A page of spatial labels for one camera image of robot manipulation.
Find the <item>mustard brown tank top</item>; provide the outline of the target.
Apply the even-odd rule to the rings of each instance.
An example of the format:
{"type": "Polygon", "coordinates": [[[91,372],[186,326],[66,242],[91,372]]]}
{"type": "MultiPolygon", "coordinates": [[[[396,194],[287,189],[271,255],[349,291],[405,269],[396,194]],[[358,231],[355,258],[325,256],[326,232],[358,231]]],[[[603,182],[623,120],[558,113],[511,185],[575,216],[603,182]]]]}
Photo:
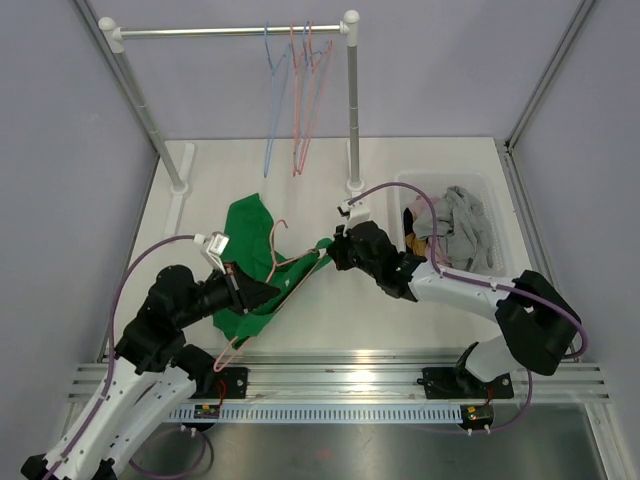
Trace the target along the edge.
{"type": "Polygon", "coordinates": [[[408,252],[416,256],[426,258],[429,255],[429,242],[418,238],[414,233],[405,236],[405,246],[408,252]]]}

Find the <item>light blue wire hanger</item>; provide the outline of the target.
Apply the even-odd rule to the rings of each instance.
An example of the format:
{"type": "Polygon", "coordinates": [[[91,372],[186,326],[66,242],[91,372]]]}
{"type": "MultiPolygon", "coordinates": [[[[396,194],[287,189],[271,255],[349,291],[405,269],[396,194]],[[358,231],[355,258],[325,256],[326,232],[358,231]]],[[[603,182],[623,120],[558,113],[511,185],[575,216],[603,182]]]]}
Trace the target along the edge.
{"type": "Polygon", "coordinates": [[[312,44],[313,23],[305,24],[302,35],[302,54],[299,71],[299,140],[303,146],[310,138],[311,124],[316,95],[316,63],[322,59],[323,52],[312,44]]]}

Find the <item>green tank top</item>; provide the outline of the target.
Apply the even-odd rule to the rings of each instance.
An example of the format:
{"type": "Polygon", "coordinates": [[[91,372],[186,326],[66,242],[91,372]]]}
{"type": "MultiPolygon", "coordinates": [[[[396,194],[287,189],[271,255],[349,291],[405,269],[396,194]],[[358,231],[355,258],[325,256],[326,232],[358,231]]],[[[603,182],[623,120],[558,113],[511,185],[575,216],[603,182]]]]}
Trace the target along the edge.
{"type": "Polygon", "coordinates": [[[257,193],[233,202],[227,211],[224,233],[230,241],[223,260],[237,263],[250,277],[280,290],[276,298],[247,315],[226,310],[213,317],[213,325],[236,350],[249,338],[258,336],[296,288],[330,261],[322,253],[331,244],[329,238],[319,239],[296,257],[283,256],[272,247],[275,225],[257,193]]]}

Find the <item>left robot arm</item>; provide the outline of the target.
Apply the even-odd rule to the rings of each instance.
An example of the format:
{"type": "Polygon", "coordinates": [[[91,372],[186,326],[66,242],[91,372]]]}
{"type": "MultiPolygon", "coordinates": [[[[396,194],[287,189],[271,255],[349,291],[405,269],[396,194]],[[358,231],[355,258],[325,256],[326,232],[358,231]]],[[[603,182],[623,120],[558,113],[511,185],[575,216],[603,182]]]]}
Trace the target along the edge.
{"type": "Polygon", "coordinates": [[[115,479],[183,401],[215,388],[214,359],[187,343],[186,327],[228,310],[253,312],[279,295],[236,263],[195,280],[183,265],[164,268],[125,327],[107,372],[73,426],[46,454],[29,457],[27,479],[115,479]]]}

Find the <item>grey tank top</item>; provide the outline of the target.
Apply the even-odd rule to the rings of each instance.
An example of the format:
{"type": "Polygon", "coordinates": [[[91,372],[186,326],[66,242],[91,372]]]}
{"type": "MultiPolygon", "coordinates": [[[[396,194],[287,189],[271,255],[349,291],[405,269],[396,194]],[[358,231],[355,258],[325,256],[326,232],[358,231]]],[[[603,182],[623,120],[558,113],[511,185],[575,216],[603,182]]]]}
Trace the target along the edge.
{"type": "MultiPolygon", "coordinates": [[[[447,236],[446,253],[451,259],[451,268],[473,273],[486,273],[494,267],[491,226],[482,202],[468,190],[451,186],[440,196],[451,208],[453,227],[447,236]]],[[[431,250],[437,245],[437,218],[435,207],[424,199],[430,208],[433,223],[431,250]]]]}

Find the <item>mauve pink tank top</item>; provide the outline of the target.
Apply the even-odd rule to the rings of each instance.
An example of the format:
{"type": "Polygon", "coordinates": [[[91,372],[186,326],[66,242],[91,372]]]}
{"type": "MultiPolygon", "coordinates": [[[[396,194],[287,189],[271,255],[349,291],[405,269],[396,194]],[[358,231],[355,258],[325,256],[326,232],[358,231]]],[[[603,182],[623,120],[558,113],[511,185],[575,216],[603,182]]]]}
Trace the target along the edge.
{"type": "MultiPolygon", "coordinates": [[[[436,261],[441,265],[451,266],[451,259],[446,253],[447,236],[451,233],[453,227],[451,208],[446,201],[440,197],[431,197],[430,200],[435,207],[437,218],[436,261]]],[[[431,241],[433,239],[433,223],[428,203],[422,197],[417,196],[416,199],[409,204],[408,208],[414,216],[413,228],[416,236],[420,239],[426,239],[429,242],[430,249],[429,255],[427,256],[429,257],[432,246],[431,241]]]]}

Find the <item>black tank top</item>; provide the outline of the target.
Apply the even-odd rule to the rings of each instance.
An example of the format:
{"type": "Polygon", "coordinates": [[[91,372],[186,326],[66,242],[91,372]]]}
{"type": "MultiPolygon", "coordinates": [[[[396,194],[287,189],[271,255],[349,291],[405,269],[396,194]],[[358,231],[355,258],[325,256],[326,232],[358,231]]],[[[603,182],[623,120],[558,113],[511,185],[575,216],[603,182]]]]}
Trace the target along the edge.
{"type": "Polygon", "coordinates": [[[409,208],[403,211],[403,232],[406,243],[413,241],[416,238],[416,234],[413,228],[414,216],[409,208]]]}

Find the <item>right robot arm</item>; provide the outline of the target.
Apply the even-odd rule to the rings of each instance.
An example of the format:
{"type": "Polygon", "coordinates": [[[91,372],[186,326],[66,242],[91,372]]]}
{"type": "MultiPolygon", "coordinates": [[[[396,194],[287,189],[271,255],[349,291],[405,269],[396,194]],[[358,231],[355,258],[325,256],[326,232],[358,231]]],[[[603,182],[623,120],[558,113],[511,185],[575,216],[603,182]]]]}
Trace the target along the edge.
{"type": "Polygon", "coordinates": [[[453,273],[397,250],[373,221],[337,226],[327,253],[338,270],[366,273],[392,298],[448,305],[499,327],[497,337],[472,343],[454,366],[423,377],[430,399],[497,395],[502,379],[519,369],[552,376],[574,337],[584,333],[575,311],[535,271],[496,279],[453,273]]]}

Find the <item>pink hanger of mauve top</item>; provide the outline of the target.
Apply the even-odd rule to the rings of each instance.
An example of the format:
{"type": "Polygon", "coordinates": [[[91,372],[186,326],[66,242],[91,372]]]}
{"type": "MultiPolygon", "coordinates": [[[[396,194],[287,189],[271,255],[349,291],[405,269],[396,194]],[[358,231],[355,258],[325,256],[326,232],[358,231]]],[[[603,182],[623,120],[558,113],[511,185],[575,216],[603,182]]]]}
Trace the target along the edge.
{"type": "Polygon", "coordinates": [[[307,36],[310,33],[312,24],[307,21],[302,28],[302,51],[296,52],[293,25],[290,25],[290,47],[292,54],[292,65],[294,73],[294,114],[293,114],[293,151],[292,151],[292,176],[299,174],[298,158],[301,146],[301,121],[303,106],[303,89],[305,86],[307,54],[307,36]]]}

